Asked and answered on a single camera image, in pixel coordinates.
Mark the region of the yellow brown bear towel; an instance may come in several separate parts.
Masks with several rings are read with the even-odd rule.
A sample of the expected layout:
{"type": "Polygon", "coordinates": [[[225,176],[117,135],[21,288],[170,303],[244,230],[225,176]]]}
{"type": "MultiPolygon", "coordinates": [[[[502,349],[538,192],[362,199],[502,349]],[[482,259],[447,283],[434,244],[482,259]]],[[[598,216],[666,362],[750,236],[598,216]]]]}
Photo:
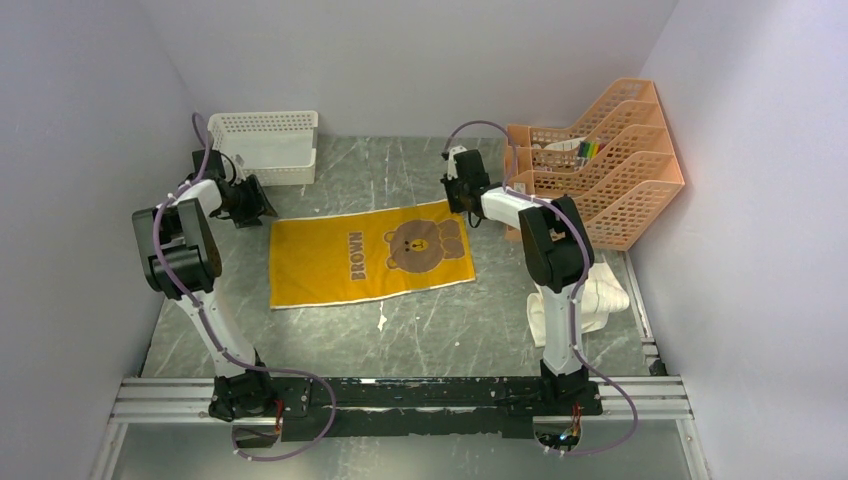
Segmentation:
{"type": "Polygon", "coordinates": [[[384,300],[475,278],[464,222],[446,201],[271,227],[273,310],[384,300]]]}

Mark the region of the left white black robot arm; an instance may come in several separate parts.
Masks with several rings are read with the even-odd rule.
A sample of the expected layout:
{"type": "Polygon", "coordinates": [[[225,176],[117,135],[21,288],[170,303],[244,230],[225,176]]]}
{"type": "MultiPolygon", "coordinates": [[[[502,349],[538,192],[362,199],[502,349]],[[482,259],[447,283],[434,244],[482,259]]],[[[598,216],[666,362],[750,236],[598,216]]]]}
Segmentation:
{"type": "Polygon", "coordinates": [[[155,207],[138,210],[132,224],[149,286],[191,319],[214,363],[211,417],[231,422],[276,414],[283,403],[254,346],[215,290],[223,260],[210,220],[237,229],[259,227],[275,208],[255,175],[245,174],[216,149],[193,153],[194,172],[155,207]]]}

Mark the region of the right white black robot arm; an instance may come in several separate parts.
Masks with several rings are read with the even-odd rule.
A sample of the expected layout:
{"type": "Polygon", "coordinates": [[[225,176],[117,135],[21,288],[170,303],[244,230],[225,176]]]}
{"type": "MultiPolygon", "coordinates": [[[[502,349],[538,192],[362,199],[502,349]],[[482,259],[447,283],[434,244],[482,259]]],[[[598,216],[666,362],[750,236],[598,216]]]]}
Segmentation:
{"type": "Polygon", "coordinates": [[[576,206],[567,196],[547,201],[491,182],[477,150],[458,146],[441,156],[446,161],[441,183],[452,212],[497,221],[521,234],[525,265],[544,314],[539,398],[548,412],[565,413],[593,388],[579,316],[594,253],[576,206]]]}

